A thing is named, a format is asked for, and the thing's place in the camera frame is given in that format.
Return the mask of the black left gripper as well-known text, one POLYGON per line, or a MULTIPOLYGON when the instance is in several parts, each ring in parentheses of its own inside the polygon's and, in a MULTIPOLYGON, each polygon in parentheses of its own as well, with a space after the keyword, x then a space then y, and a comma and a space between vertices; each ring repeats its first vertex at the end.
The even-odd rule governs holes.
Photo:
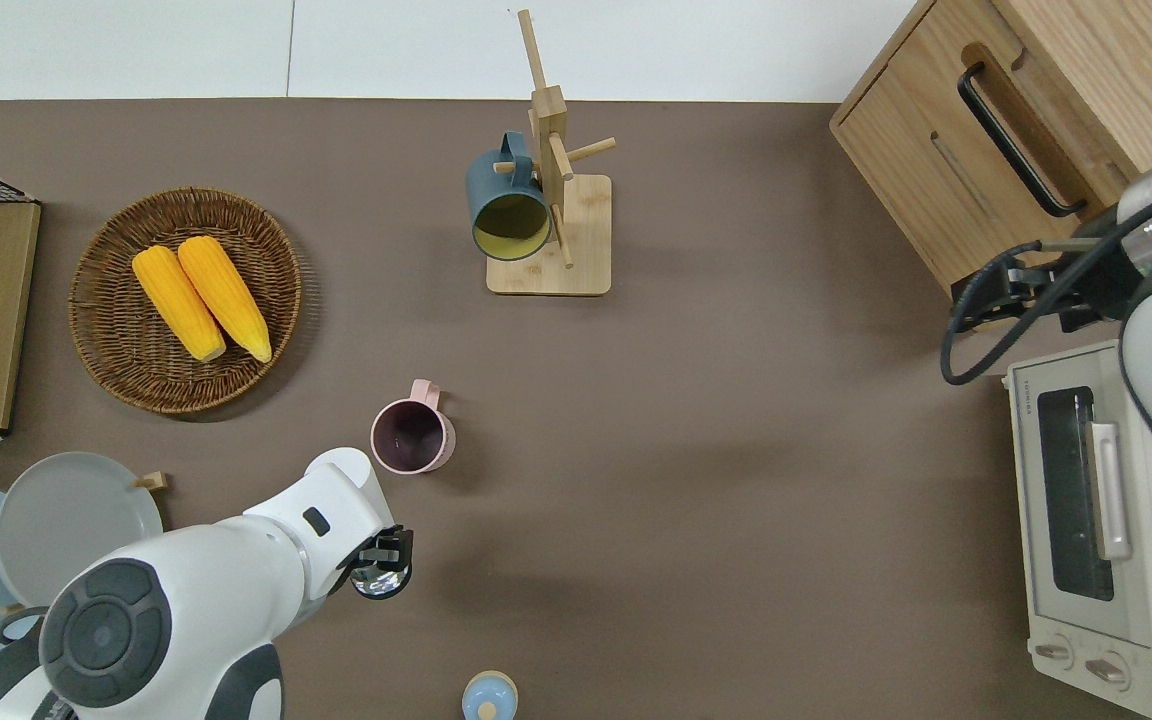
POLYGON ((387 536, 376 536, 362 543, 351 556, 340 561, 338 570, 349 577, 379 577, 387 571, 410 571, 412 555, 412 530, 394 526, 387 536))

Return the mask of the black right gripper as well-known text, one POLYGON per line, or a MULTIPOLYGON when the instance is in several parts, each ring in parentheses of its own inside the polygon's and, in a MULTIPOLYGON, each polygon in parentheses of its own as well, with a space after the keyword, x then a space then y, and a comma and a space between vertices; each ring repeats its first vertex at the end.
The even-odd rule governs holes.
MULTIPOLYGON (((1043 286, 1043 272, 1034 275, 1016 253, 1005 253, 952 283, 952 313, 961 310, 956 331, 973 331, 978 325, 1020 318, 1043 286)), ((1071 290, 1058 302, 1061 332, 1073 333, 1093 323, 1121 320, 1134 296, 1134 263, 1116 249, 1087 270, 1071 290)))

